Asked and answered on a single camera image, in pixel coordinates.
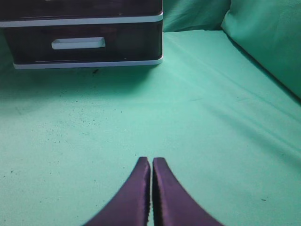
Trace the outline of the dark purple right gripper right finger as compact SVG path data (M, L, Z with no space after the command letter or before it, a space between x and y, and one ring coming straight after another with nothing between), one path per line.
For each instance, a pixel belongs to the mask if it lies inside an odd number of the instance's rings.
M156 226L221 226L172 173L165 158L153 159L152 204Z

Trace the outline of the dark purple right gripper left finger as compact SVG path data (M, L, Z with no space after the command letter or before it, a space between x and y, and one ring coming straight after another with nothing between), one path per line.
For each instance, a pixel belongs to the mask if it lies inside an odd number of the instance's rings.
M147 157L137 160L130 176L114 197L86 226L145 226L150 212L151 167Z

